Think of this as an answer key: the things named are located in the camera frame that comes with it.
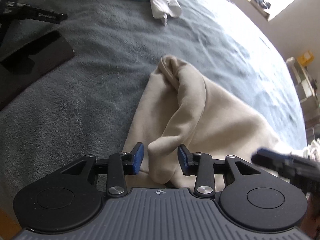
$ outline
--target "white wall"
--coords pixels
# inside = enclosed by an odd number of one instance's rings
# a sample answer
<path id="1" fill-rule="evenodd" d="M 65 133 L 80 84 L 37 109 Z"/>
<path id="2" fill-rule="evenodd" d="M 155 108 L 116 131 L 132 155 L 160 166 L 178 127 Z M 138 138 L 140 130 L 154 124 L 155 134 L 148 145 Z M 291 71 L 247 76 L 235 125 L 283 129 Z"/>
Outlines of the white wall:
<path id="1" fill-rule="evenodd" d="M 269 22 L 246 0 L 230 1 L 260 28 L 284 60 L 312 51 L 315 60 L 308 70 L 320 83 L 320 0 L 295 0 Z"/>

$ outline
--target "orange object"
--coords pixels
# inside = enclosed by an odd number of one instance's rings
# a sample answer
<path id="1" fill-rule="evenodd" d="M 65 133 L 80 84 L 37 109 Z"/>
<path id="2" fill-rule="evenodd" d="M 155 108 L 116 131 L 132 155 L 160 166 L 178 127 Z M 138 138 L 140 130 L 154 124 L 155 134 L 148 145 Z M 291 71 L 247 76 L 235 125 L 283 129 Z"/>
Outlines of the orange object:
<path id="1" fill-rule="evenodd" d="M 306 67 L 307 65 L 309 65 L 313 60 L 315 59 L 315 57 L 313 56 L 312 52 L 310 50 L 308 50 L 307 52 L 305 52 L 303 55 L 301 55 L 300 57 L 297 58 L 297 61 L 299 62 L 299 64 L 302 67 Z"/>
<path id="2" fill-rule="evenodd" d="M 10 240 L 21 230 L 20 225 L 0 209 L 0 236 Z"/>

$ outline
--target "metal bolt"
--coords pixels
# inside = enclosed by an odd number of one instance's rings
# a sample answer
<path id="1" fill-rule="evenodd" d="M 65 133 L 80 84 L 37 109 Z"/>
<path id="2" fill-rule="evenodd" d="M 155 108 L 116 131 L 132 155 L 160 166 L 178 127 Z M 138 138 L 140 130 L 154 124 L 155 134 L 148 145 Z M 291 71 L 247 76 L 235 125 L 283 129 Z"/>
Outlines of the metal bolt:
<path id="1" fill-rule="evenodd" d="M 108 189 L 109 193 L 112 195 L 119 195 L 124 192 L 123 187 L 115 186 Z"/>
<path id="2" fill-rule="evenodd" d="M 202 194 L 210 194 L 213 191 L 213 189 L 209 186 L 200 186 L 197 188 L 197 191 Z"/>

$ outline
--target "bed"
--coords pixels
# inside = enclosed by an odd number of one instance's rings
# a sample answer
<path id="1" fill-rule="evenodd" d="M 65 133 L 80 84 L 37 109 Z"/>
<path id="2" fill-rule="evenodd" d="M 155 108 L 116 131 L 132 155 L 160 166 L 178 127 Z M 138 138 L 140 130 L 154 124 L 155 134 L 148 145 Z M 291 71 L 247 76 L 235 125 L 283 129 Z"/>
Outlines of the bed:
<path id="1" fill-rule="evenodd" d="M 67 13 L 61 25 L 15 22 L 5 57 L 58 29 L 75 51 L 0 112 L 0 208 L 25 185 L 85 154 L 122 150 L 136 107 L 159 59 L 180 57 L 260 112 L 280 138 L 306 146 L 300 104 L 286 65 L 261 31 L 228 0 L 178 0 L 165 27 L 149 2 L 20 0 Z"/>

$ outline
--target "gray ribbed plate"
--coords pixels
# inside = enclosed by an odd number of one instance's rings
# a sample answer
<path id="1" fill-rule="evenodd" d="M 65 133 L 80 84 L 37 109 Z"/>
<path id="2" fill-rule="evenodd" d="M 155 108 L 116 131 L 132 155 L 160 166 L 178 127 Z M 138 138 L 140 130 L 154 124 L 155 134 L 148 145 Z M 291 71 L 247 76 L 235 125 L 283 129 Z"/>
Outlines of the gray ribbed plate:
<path id="1" fill-rule="evenodd" d="M 23 230 L 15 240 L 302 240 L 297 228 L 265 234 L 232 224 L 210 199 L 192 196 L 188 189 L 134 188 L 107 201 L 89 224 L 59 235 Z"/>

